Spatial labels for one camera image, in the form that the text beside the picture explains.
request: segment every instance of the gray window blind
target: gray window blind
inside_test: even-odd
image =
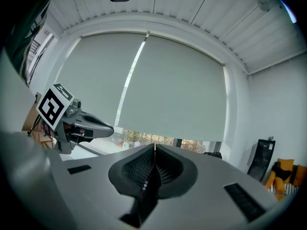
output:
[[[188,46],[149,36],[118,126],[166,137],[222,141],[225,117],[223,67]]]
[[[114,125],[129,70],[145,35],[101,34],[80,40],[57,79],[85,112]]]

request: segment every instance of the black slot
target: black slot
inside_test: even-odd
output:
[[[249,222],[255,220],[265,212],[239,184],[234,183],[224,188]]]
[[[91,169],[91,167],[89,165],[81,165],[81,166],[78,166],[78,167],[69,168],[67,170],[68,170],[69,174],[76,174],[76,173],[86,171],[86,170],[89,170],[89,169]]]

